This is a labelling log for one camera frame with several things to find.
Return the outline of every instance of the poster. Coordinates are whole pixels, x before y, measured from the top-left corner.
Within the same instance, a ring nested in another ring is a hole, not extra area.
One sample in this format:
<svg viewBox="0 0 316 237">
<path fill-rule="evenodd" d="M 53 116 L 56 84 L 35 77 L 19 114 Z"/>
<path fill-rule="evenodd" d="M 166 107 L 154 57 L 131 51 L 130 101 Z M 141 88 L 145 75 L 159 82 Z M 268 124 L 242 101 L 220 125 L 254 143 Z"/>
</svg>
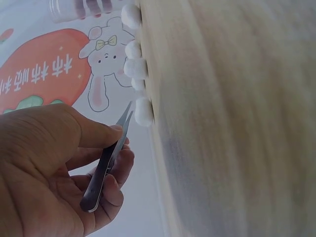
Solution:
<svg viewBox="0 0 316 237">
<path fill-rule="evenodd" d="M 0 14 L 0 114 L 65 103 L 89 119 L 115 124 L 137 98 L 123 73 L 124 48 L 135 32 L 122 24 L 119 11 L 54 24 L 45 3 L 29 0 Z M 128 137 L 136 158 L 122 189 L 124 205 L 115 221 L 91 236 L 167 236 L 150 133 L 132 119 Z"/>
</svg>

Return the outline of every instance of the hand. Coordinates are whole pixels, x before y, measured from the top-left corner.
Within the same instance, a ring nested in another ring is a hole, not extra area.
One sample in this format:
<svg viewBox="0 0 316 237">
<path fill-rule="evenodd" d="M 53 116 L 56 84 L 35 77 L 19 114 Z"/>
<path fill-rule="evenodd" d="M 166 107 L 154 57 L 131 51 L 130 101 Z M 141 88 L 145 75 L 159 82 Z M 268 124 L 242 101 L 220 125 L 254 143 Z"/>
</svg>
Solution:
<svg viewBox="0 0 316 237">
<path fill-rule="evenodd" d="M 123 204 L 120 189 L 134 162 L 128 139 L 94 213 L 79 205 L 91 174 L 68 172 L 97 160 L 121 136 L 121 128 L 60 104 L 0 116 L 1 236 L 82 237 L 110 223 Z"/>
</svg>

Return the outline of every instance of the red fruit illustration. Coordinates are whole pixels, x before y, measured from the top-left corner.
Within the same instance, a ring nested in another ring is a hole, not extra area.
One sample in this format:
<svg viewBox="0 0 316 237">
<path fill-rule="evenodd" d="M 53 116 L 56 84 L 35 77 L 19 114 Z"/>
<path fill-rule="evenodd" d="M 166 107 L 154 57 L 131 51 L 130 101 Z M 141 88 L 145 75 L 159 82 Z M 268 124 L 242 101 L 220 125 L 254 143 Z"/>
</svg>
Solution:
<svg viewBox="0 0 316 237">
<path fill-rule="evenodd" d="M 3 32 L 0 36 L 0 43 L 5 42 L 10 36 L 13 34 L 14 29 L 7 29 L 5 32 Z"/>
<path fill-rule="evenodd" d="M 76 102 L 91 75 L 87 59 L 78 58 L 88 42 L 83 32 L 64 29 L 20 46 L 0 68 L 0 114 L 38 105 L 36 98 L 43 105 Z"/>
</svg>

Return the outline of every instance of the wooden board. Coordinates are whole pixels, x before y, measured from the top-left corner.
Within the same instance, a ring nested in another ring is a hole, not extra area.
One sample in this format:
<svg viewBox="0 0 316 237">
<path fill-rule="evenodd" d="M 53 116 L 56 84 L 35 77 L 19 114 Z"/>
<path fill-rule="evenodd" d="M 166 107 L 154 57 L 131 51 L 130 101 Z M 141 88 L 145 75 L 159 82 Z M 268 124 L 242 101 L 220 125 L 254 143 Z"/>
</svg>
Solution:
<svg viewBox="0 0 316 237">
<path fill-rule="evenodd" d="M 172 236 L 316 236 L 316 2 L 140 6 Z"/>
</svg>

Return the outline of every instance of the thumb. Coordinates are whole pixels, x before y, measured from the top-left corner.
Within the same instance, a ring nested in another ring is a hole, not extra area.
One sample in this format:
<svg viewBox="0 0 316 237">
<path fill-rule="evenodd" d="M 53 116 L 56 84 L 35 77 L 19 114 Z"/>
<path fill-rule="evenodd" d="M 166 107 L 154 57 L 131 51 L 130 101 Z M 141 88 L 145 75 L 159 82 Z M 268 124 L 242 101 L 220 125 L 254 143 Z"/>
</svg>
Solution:
<svg viewBox="0 0 316 237">
<path fill-rule="evenodd" d="M 121 136 L 122 127 L 94 122 L 62 104 L 19 110 L 0 118 L 0 148 L 13 151 L 13 158 L 29 159 L 46 177 L 64 165 L 78 147 L 106 148 Z"/>
</svg>

